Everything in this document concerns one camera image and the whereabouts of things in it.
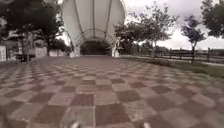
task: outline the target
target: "checkered paving tile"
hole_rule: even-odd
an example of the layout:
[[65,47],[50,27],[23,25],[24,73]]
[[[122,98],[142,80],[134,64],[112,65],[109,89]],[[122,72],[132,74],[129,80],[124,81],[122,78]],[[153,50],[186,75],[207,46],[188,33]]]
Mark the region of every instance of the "checkered paving tile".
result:
[[0,127],[223,128],[214,78],[109,57],[0,68]]

